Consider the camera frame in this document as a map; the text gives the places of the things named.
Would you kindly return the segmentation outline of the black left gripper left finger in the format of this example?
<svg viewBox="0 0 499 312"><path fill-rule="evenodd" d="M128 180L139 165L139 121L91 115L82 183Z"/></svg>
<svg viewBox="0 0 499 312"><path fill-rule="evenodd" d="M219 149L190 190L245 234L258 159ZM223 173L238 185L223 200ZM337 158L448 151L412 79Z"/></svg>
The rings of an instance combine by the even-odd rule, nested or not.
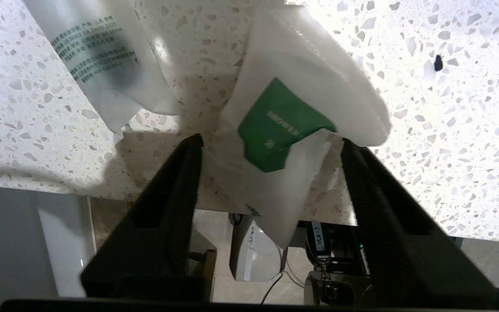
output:
<svg viewBox="0 0 499 312"><path fill-rule="evenodd" d="M88 297L208 302L204 277L188 273L203 140L180 142L81 273Z"/></svg>

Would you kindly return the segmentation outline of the black labelled key fob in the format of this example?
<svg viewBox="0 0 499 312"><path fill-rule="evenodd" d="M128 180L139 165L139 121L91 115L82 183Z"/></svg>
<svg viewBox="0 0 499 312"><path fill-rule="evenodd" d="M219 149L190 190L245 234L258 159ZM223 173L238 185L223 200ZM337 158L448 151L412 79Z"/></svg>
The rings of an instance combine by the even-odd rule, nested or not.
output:
<svg viewBox="0 0 499 312"><path fill-rule="evenodd" d="M331 263L331 239L327 225L321 222L309 222L306 227L306 251L310 261L318 267Z"/></svg>

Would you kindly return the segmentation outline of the clear packet with black comb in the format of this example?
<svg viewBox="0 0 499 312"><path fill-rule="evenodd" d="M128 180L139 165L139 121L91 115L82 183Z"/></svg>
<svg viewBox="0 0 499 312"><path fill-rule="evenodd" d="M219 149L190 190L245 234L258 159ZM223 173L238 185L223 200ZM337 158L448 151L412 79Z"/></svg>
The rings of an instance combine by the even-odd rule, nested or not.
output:
<svg viewBox="0 0 499 312"><path fill-rule="evenodd" d="M109 130L140 109L178 115L132 0L22 0Z"/></svg>

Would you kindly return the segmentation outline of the small clear green-label packet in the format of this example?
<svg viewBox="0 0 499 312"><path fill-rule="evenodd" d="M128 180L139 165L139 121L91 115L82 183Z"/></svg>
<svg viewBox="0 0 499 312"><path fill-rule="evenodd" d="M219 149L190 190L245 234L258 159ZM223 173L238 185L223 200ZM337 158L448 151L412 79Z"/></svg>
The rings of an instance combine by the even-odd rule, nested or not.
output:
<svg viewBox="0 0 499 312"><path fill-rule="evenodd" d="M329 136L380 146L391 128L380 95L307 8L259 8L207 168L230 200L287 247Z"/></svg>

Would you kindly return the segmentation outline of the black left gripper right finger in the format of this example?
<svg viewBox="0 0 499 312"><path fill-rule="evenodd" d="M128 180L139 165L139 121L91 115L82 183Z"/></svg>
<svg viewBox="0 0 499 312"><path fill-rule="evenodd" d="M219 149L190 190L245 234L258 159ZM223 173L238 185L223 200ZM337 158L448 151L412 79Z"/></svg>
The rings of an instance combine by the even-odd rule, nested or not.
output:
<svg viewBox="0 0 499 312"><path fill-rule="evenodd" d="M380 306L493 308L493 284L368 148L344 140L341 162Z"/></svg>

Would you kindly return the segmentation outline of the black device with green light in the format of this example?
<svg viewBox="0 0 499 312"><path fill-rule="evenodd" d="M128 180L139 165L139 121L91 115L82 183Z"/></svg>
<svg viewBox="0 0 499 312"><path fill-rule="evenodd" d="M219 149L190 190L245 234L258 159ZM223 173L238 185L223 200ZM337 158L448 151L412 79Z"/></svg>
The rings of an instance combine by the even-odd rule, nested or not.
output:
<svg viewBox="0 0 499 312"><path fill-rule="evenodd" d="M355 226L331 224L331 263L327 271L335 274L369 276L362 241Z"/></svg>

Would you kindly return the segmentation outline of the white plastic floor device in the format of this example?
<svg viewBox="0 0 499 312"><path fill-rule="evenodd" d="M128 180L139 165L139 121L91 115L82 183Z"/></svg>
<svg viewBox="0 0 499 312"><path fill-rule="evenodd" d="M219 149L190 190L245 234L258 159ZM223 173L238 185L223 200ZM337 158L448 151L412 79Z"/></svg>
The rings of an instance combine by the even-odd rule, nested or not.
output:
<svg viewBox="0 0 499 312"><path fill-rule="evenodd" d="M238 282L269 282L285 270L284 250L277 246L251 215L230 214L230 272Z"/></svg>

